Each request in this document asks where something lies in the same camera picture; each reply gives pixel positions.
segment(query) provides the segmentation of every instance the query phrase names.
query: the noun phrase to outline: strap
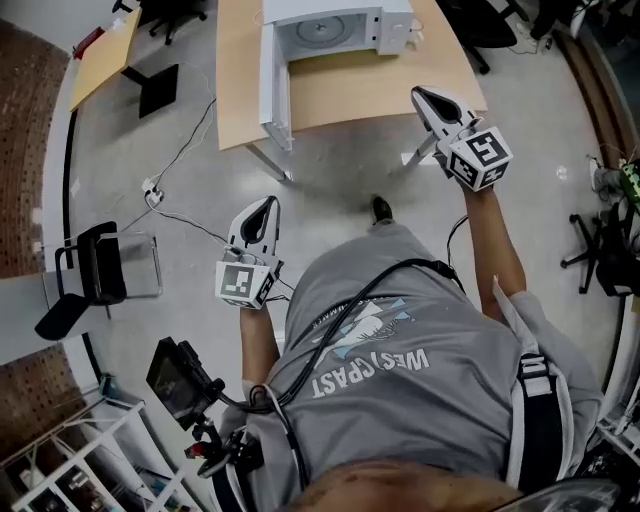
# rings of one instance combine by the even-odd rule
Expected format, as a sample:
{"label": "strap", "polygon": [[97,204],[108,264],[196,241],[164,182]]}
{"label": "strap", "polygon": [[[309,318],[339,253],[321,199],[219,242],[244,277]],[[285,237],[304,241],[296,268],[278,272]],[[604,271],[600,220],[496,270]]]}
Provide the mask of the strap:
{"label": "strap", "polygon": [[498,278],[496,276],[493,276],[493,296],[496,298],[496,301],[500,306],[500,310],[502,311],[502,315],[509,324],[511,331],[522,344],[522,352],[525,354],[537,354],[539,350],[535,336],[529,330],[529,327],[527,327],[527,324],[524,322],[515,306],[502,291],[502,288],[500,288],[500,284],[498,283]]}
{"label": "strap", "polygon": [[573,406],[571,405],[571,395],[569,395],[567,380],[560,369],[549,362],[549,373],[556,377],[556,394],[558,395],[560,419],[562,420],[562,463],[557,477],[558,480],[562,480],[567,476],[573,457]]}
{"label": "strap", "polygon": [[226,468],[222,468],[221,471],[216,471],[211,475],[211,483],[213,484],[215,499],[218,501],[217,509],[220,512],[245,512],[231,488]]}
{"label": "strap", "polygon": [[[524,443],[517,488],[530,494],[557,480],[565,452],[562,415],[557,377],[549,373],[544,356],[525,354],[520,361],[518,382],[524,410]],[[514,441],[512,451],[516,448]]]}

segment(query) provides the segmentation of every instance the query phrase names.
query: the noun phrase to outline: white shelf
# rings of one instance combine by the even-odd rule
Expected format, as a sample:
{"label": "white shelf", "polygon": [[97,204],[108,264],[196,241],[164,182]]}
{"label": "white shelf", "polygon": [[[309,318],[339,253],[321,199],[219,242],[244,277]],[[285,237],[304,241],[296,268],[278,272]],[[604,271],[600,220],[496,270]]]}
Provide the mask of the white shelf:
{"label": "white shelf", "polygon": [[[78,512],[56,483],[70,469],[77,467],[91,481],[96,492],[102,496],[104,503],[111,510],[127,512],[86,462],[85,457],[90,453],[95,453],[109,474],[119,482],[117,488],[127,489],[132,494],[149,502],[148,511],[165,512],[164,505],[172,495],[177,496],[181,504],[189,506],[192,510],[199,510],[193,498],[182,485],[185,470],[181,469],[175,473],[171,470],[144,426],[139,414],[143,408],[144,402],[142,401],[129,404],[103,397],[98,403],[86,408],[82,414],[74,416],[71,420],[51,430],[48,435],[36,440],[22,450],[18,456],[9,458],[3,467],[12,464],[20,457],[27,457],[33,470],[38,446],[52,441],[58,451],[67,459],[44,480],[14,502],[11,509],[14,512],[32,512],[31,502],[43,492],[51,491],[60,497],[70,512]],[[58,437],[62,430],[72,426],[78,427],[88,441],[77,452]],[[137,468],[166,476],[168,483],[157,497],[144,482]]]}

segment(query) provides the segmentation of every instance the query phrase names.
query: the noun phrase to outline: table leg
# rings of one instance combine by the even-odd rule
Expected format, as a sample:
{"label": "table leg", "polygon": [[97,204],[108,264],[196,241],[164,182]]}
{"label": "table leg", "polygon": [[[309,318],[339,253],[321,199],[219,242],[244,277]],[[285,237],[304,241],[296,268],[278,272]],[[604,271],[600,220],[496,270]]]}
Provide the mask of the table leg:
{"label": "table leg", "polygon": [[153,76],[146,77],[132,67],[122,70],[122,74],[142,86],[140,93],[139,117],[155,112],[176,100],[178,88],[178,64],[169,66]]}
{"label": "table leg", "polygon": [[276,181],[290,181],[291,177],[280,168],[271,158],[265,155],[253,142],[245,146],[253,155],[260,160],[265,167],[263,170]]}
{"label": "table leg", "polygon": [[435,135],[433,135],[433,132],[431,132],[429,133],[427,139],[422,144],[420,144],[420,147],[416,149],[415,153],[411,155],[411,158],[407,161],[407,163],[402,165],[396,172],[412,170],[427,156],[435,143],[436,137]]}
{"label": "table leg", "polygon": [[122,70],[122,74],[126,76],[129,80],[133,80],[138,85],[144,86],[147,83],[148,78],[144,76],[140,71],[133,69],[128,66]]}

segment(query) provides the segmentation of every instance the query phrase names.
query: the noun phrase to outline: gray t-shirt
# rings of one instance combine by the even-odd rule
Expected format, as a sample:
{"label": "gray t-shirt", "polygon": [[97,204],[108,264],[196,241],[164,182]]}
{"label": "gray t-shirt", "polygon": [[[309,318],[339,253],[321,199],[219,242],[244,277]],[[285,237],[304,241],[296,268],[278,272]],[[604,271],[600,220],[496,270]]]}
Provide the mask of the gray t-shirt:
{"label": "gray t-shirt", "polygon": [[[276,394],[293,382],[352,297],[386,268],[416,257],[433,259],[405,227],[389,224],[316,260],[289,307],[284,354],[268,379]],[[596,380],[533,295],[511,301],[567,378],[574,449],[581,453],[600,404]],[[511,330],[480,313],[452,281],[426,268],[396,271],[355,308],[286,406],[311,480],[370,459],[503,479],[521,352]],[[227,410],[221,433],[244,421],[265,459],[250,475],[256,505],[273,510],[299,493],[291,450],[273,414]]]}

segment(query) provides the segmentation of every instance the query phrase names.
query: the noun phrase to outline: office chair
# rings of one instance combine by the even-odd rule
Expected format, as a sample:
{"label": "office chair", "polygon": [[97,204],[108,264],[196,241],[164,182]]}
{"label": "office chair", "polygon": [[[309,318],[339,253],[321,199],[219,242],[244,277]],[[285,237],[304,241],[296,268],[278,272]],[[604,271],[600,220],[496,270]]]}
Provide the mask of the office chair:
{"label": "office chair", "polygon": [[[580,215],[569,217],[569,222],[578,223],[587,250],[568,261],[562,260],[560,266],[567,268],[580,261],[588,262],[585,283],[578,289],[580,294],[589,291],[595,269],[598,282],[608,296],[640,295],[640,260],[628,247],[629,234],[624,223],[620,221],[618,207],[619,203],[613,205],[606,224],[598,217],[592,219],[596,227],[593,237]],[[630,205],[627,212],[626,220],[629,225],[633,218],[633,208],[634,206]]]}
{"label": "office chair", "polygon": [[[122,270],[119,239],[142,238],[153,254],[157,289],[153,293],[132,295]],[[80,279],[84,296],[65,293],[60,258],[77,252]],[[89,306],[111,306],[126,299],[153,298],[162,294],[162,277],[154,237],[146,233],[118,233],[115,222],[105,222],[78,235],[76,245],[61,247],[55,252],[56,279],[60,300],[56,302],[35,327],[44,339],[59,341],[67,336]]]}
{"label": "office chair", "polygon": [[[147,2],[145,1],[142,2],[143,8],[146,3]],[[192,3],[193,2],[184,2],[184,0],[161,0],[160,2],[154,2],[154,8],[160,13],[160,19],[153,27],[151,27],[151,30],[149,30],[151,37],[155,37],[157,30],[162,25],[166,24],[167,35],[165,36],[164,44],[170,45],[172,41],[171,36],[173,35],[176,23],[180,18],[184,16],[197,16],[201,21],[206,20],[207,15],[204,12],[189,7],[189,4]]]}
{"label": "office chair", "polygon": [[480,74],[486,75],[491,68],[477,48],[506,48],[518,40],[506,22],[506,17],[517,13],[523,20],[529,17],[515,0],[507,0],[509,6],[496,11],[487,0],[436,0],[447,18],[460,44],[480,64]]}
{"label": "office chair", "polygon": [[133,9],[128,5],[125,5],[122,0],[116,0],[113,4],[111,12],[115,13],[118,9],[122,9],[124,12],[132,12]]}

